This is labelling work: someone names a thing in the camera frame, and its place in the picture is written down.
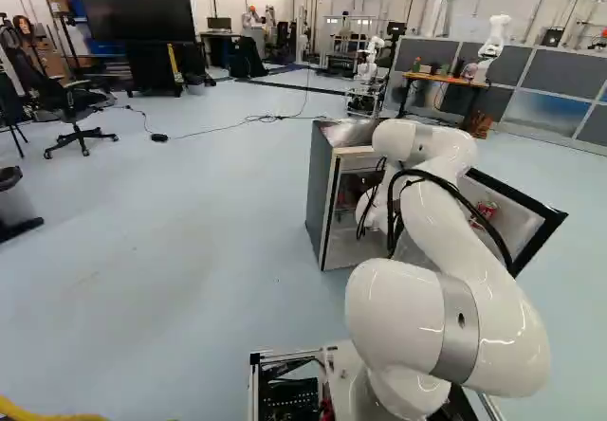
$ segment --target table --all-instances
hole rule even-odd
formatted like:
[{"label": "table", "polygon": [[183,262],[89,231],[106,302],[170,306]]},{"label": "table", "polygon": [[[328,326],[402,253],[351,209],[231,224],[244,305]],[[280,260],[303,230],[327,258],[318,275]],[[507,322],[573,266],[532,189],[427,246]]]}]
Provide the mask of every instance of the table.
[{"label": "table", "polygon": [[402,101],[400,102],[400,107],[398,108],[398,118],[402,118],[405,116],[405,102],[407,101],[407,97],[409,97],[409,91],[411,89],[411,85],[413,82],[417,80],[428,80],[431,82],[445,82],[447,84],[457,84],[459,86],[468,86],[471,87],[474,91],[472,95],[472,99],[470,100],[468,110],[464,115],[464,120],[460,125],[460,128],[465,129],[468,127],[470,120],[472,119],[472,110],[474,107],[474,103],[478,99],[478,94],[483,89],[488,89],[489,85],[484,82],[473,82],[471,80],[466,80],[464,78],[454,78],[447,75],[431,75],[429,73],[417,73],[417,72],[405,72],[402,76],[406,79],[405,82],[405,90],[403,92]]},{"label": "table", "polygon": [[235,32],[220,32],[213,30],[200,32],[198,35],[200,36],[200,42],[202,43],[202,56],[204,57],[205,62],[207,61],[207,49],[205,47],[205,39],[209,39],[211,45],[211,49],[209,52],[211,62],[209,64],[220,66],[223,68],[227,68],[229,64],[228,55],[230,54],[230,47],[227,46],[227,44],[231,42],[232,39],[239,39],[240,37],[242,37],[241,34],[237,34]]}]

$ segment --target red can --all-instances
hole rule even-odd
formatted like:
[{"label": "red can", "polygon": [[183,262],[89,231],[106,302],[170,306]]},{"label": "red can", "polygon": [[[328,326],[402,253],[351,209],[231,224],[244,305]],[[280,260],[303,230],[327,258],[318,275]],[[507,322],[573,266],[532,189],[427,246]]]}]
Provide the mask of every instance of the red can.
[{"label": "red can", "polygon": [[[494,201],[479,201],[476,205],[476,209],[483,215],[483,217],[490,221],[491,217],[495,215],[499,207]],[[469,221],[470,224],[476,229],[483,229],[483,227],[481,227],[476,221],[476,217],[471,216]]]}]

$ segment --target large tv screen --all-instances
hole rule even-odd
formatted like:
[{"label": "large tv screen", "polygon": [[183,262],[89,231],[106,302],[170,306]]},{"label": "large tv screen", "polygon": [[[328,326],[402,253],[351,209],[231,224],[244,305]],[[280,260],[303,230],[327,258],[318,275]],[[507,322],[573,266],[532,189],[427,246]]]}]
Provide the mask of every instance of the large tv screen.
[{"label": "large tv screen", "polygon": [[99,41],[193,42],[190,0],[83,0]]}]

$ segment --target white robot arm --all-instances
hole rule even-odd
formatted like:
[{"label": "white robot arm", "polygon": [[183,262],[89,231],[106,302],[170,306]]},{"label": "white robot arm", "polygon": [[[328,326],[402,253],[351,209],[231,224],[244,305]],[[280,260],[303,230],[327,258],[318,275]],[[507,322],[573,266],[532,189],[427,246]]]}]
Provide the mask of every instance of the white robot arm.
[{"label": "white robot arm", "polygon": [[[382,122],[373,147],[387,166],[365,225],[384,231],[399,161],[425,159],[414,168],[456,184],[476,158],[468,134],[408,120]],[[378,400],[394,416],[416,420],[440,408],[448,381],[505,397],[535,393],[550,369],[538,312],[449,192],[429,180],[403,189],[417,179],[401,177],[394,199],[400,196],[405,229],[440,272],[373,259],[354,270],[346,290],[347,326]]]},{"label": "white robot arm", "polygon": [[376,35],[371,37],[369,45],[366,49],[359,50],[365,56],[365,62],[360,63],[357,67],[357,80],[363,80],[368,82],[372,80],[377,74],[376,56],[379,51],[386,45],[383,39],[380,39]]},{"label": "white robot arm", "polygon": [[478,50],[481,61],[476,65],[473,78],[475,82],[485,82],[489,66],[502,54],[506,40],[506,29],[510,21],[512,21],[512,18],[508,15],[493,15],[489,18],[491,29],[487,41]]}]

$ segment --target blue bin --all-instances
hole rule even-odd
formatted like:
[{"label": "blue bin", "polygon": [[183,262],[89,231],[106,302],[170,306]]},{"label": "blue bin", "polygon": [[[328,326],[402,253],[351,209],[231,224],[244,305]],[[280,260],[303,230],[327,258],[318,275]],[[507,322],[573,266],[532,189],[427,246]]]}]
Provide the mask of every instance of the blue bin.
[{"label": "blue bin", "polygon": [[86,16],[84,11],[84,4],[81,0],[69,0],[69,7],[72,10],[74,16]]},{"label": "blue bin", "polygon": [[124,54],[124,44],[98,42],[90,38],[85,41],[91,54]]}]

